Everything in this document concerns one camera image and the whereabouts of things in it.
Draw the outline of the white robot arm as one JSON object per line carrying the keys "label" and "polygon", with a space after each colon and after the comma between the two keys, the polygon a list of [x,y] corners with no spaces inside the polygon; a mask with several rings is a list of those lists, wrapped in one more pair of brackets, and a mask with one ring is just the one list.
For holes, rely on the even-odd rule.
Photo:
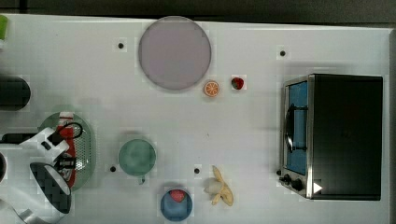
{"label": "white robot arm", "polygon": [[51,128],[1,146],[1,200],[26,224],[57,224],[69,214],[71,189],[54,167],[67,149]]}

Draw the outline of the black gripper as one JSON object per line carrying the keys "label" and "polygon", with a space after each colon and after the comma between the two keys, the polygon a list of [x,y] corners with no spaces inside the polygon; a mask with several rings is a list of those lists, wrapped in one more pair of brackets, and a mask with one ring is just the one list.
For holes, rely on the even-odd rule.
{"label": "black gripper", "polygon": [[76,169],[76,161],[76,157],[63,153],[55,160],[54,167],[65,180],[69,180]]}

